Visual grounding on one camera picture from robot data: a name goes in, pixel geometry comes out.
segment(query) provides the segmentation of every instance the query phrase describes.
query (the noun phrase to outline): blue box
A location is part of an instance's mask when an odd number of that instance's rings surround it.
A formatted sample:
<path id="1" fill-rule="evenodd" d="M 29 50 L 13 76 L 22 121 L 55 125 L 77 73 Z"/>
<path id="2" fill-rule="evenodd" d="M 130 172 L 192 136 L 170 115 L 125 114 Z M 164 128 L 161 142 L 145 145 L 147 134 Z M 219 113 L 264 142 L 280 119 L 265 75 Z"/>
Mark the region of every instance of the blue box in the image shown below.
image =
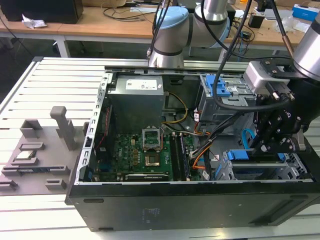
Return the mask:
<path id="1" fill-rule="evenodd" d="M 293 16 L 295 18 L 304 19 L 308 21 L 315 20 L 318 15 L 319 9 L 314 7 L 301 7 L 299 4 L 295 4 L 292 8 Z"/>

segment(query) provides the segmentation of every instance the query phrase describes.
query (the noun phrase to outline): aluminum profile table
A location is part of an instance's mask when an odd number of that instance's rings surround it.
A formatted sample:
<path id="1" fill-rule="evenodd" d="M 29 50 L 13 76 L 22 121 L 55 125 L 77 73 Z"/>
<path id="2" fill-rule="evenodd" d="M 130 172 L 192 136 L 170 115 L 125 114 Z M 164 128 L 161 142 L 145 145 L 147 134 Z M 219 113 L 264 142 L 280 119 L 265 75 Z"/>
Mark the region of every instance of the aluminum profile table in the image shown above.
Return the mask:
<path id="1" fill-rule="evenodd" d="M 82 126 L 91 116 L 105 65 L 146 66 L 145 60 L 48 58 L 33 61 L 0 104 L 0 169 L 9 160 L 22 133 L 25 118 L 42 126 L 56 126 L 50 118 L 54 105 L 67 108 L 67 118 Z M 217 69 L 219 63 L 186 61 L 186 67 Z M 226 70 L 244 71 L 246 63 L 227 63 Z M 320 120 L 306 136 L 320 153 Z M 0 197 L 0 239 L 320 239 L 320 204 L 313 205 L 279 226 L 181 230 L 91 232 L 77 210 L 64 203 L 65 195 Z"/>

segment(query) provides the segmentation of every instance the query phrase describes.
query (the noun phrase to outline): blue latch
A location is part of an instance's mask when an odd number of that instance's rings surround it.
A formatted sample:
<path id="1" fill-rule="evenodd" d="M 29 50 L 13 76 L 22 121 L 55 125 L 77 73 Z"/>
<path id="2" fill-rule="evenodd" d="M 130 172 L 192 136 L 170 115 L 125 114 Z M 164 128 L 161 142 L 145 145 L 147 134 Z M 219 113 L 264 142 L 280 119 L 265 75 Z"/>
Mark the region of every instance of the blue latch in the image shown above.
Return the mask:
<path id="1" fill-rule="evenodd" d="M 216 75 L 207 75 L 205 76 L 206 84 L 208 85 L 210 89 L 210 94 L 213 96 L 213 86 L 214 86 L 214 80 L 216 78 Z M 216 87 L 216 94 L 218 97 L 230 97 L 231 93 L 227 90 L 226 82 L 222 80 L 221 77 L 219 77 L 218 84 Z"/>
<path id="2" fill-rule="evenodd" d="M 278 153 L 278 157 L 282 162 L 286 161 L 286 156 L 283 153 Z"/>
<path id="3" fill-rule="evenodd" d="M 230 150 L 227 153 L 229 160 L 249 160 L 247 151 L 245 150 Z"/>

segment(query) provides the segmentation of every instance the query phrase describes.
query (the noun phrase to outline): light blue joint cap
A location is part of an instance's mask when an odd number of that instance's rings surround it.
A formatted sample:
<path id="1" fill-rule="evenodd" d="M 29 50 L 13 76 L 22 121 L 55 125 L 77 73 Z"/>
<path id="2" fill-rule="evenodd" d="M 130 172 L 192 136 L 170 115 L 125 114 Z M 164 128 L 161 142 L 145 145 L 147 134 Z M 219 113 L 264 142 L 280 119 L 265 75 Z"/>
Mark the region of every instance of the light blue joint cap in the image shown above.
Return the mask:
<path id="1" fill-rule="evenodd" d="M 163 9 L 161 19 L 163 15 L 165 14 L 166 9 Z M 158 24 L 159 17 L 160 17 L 160 10 L 158 11 L 156 15 L 156 23 Z M 177 26 L 178 24 L 182 23 L 184 20 L 187 19 L 189 15 L 188 9 L 181 6 L 170 6 L 168 8 L 168 11 L 166 12 L 166 15 L 164 17 L 164 20 L 160 26 L 160 29 L 169 29 L 173 28 L 174 26 Z"/>

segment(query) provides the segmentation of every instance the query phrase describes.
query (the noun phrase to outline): white paper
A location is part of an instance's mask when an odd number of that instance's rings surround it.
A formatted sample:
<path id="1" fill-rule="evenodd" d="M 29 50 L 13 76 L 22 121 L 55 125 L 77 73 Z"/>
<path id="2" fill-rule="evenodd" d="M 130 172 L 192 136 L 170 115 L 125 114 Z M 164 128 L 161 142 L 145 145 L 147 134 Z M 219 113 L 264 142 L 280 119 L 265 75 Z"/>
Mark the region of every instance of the white paper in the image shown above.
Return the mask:
<path id="1" fill-rule="evenodd" d="M 243 10 L 235 10 L 235 18 L 242 18 L 245 12 Z"/>
<path id="2" fill-rule="evenodd" d="M 22 23 L 27 27 L 27 28 L 30 28 L 30 29 L 35 29 L 35 28 L 43 28 L 43 27 L 46 27 L 48 26 L 45 21 L 43 20 L 33 20 L 33 19 L 30 19 L 30 18 L 27 18 L 26 16 L 24 16 L 22 14 Z"/>
<path id="3" fill-rule="evenodd" d="M 126 90 L 157 90 L 157 80 L 153 79 L 128 79 Z"/>
<path id="4" fill-rule="evenodd" d="M 293 29 L 306 33 L 309 27 L 310 24 L 299 22 L 297 25 L 293 27 Z"/>
<path id="5" fill-rule="evenodd" d="M 152 7 L 131 7 L 130 8 L 130 12 L 133 13 L 155 13 L 156 12 L 156 8 L 152 8 Z"/>

